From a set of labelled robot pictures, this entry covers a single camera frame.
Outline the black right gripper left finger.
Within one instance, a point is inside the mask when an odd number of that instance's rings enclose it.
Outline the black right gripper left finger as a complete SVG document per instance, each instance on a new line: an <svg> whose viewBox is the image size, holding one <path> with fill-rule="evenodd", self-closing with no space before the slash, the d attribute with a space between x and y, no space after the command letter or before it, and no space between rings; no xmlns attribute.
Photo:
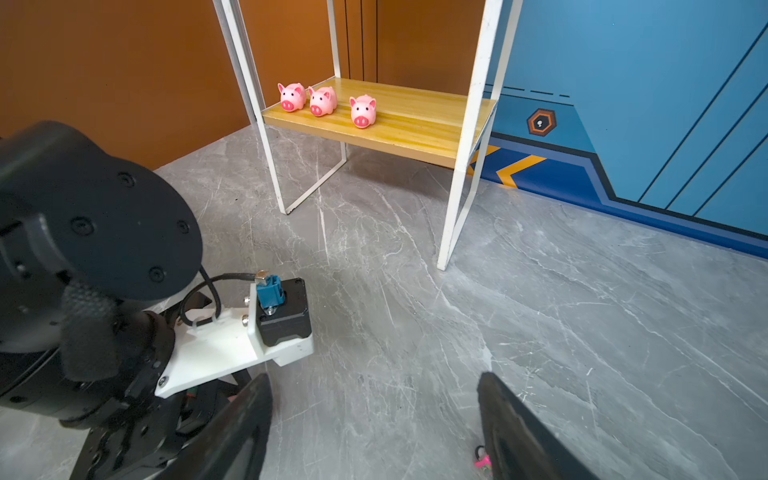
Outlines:
<svg viewBox="0 0 768 480"><path fill-rule="evenodd" d="M273 413L273 393L264 373L251 380L234 401L160 472L159 479L224 479L242 452L240 479L260 477Z"/></svg>

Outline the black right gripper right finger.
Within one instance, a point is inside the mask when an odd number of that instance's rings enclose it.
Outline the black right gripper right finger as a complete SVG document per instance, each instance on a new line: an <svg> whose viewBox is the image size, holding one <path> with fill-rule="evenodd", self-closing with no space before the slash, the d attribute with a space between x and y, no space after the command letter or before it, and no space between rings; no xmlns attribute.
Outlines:
<svg viewBox="0 0 768 480"><path fill-rule="evenodd" d="M478 402L494 479L590 479L588 469L494 373L481 374Z"/></svg>

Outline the pink pig toy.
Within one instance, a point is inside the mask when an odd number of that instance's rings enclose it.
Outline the pink pig toy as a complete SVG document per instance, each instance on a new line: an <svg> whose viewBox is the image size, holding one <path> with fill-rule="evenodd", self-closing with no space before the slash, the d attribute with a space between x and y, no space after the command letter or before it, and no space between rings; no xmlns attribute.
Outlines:
<svg viewBox="0 0 768 480"><path fill-rule="evenodd" d="M306 105L306 88L301 83L278 84L280 106L288 113L302 110Z"/></svg>
<svg viewBox="0 0 768 480"><path fill-rule="evenodd" d="M333 114L338 105L336 91L333 87L310 87L308 97L310 99L310 111L315 117Z"/></svg>
<svg viewBox="0 0 768 480"><path fill-rule="evenodd" d="M373 126L377 118L377 102L370 95L351 97L349 100L351 119L355 127L366 129Z"/></svg>

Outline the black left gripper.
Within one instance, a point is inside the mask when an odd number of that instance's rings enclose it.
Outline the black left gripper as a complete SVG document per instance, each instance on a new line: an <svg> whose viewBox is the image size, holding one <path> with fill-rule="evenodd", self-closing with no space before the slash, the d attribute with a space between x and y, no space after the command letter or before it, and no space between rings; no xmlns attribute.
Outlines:
<svg viewBox="0 0 768 480"><path fill-rule="evenodd" d="M213 380L89 431L72 479L146 479L162 471L251 380Z"/></svg>

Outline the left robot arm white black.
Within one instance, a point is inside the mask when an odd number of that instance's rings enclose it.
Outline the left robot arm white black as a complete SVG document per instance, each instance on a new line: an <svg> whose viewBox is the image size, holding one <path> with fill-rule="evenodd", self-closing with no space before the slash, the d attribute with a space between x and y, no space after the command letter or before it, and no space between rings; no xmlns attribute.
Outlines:
<svg viewBox="0 0 768 480"><path fill-rule="evenodd" d="M145 479L220 412L221 381L156 395L182 308L155 303L202 264L164 179L42 121L1 142L1 404L88 437L76 479Z"/></svg>

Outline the pink purple toy car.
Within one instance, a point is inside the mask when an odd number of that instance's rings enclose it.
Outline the pink purple toy car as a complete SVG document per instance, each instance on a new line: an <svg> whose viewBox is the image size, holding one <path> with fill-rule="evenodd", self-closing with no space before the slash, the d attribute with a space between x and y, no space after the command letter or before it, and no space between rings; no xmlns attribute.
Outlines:
<svg viewBox="0 0 768 480"><path fill-rule="evenodd" d="M475 457L474 465L476 468L482 471L490 471L492 469L490 456L487 453L484 445L478 445L475 448L474 457Z"/></svg>

